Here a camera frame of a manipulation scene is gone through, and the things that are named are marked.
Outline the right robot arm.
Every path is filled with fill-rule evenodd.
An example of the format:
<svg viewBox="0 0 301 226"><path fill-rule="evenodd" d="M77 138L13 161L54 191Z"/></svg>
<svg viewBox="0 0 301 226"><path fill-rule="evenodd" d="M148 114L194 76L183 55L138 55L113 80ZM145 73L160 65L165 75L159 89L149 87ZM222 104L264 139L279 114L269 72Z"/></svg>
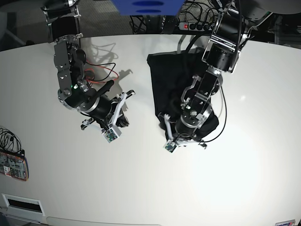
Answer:
<svg viewBox="0 0 301 226"><path fill-rule="evenodd" d="M122 111L125 100L133 90L109 99L107 92L114 80L103 80L104 85L95 89L94 72L85 69L88 64L85 51L80 47L77 0L47 0L41 7L51 31L54 45L54 64L59 83L58 100L67 108L87 117L81 124L85 130L94 122L106 132L113 127L124 128L129 122Z"/></svg>

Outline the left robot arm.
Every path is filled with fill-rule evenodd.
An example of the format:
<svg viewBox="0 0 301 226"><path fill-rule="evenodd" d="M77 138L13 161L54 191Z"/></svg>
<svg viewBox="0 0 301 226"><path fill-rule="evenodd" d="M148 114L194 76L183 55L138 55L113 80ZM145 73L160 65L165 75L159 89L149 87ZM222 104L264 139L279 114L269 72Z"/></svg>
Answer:
<svg viewBox="0 0 301 226"><path fill-rule="evenodd" d="M207 142L200 134L202 129L215 130L217 117L211 104L211 97L222 91L222 73L232 73L239 55L251 31L272 15L262 3L255 0L230 0L215 21L208 44L202 55L206 70L192 76L192 83L181 95L181 116L171 126L164 116L168 141L165 149L173 152L176 148L197 143L206 147Z"/></svg>

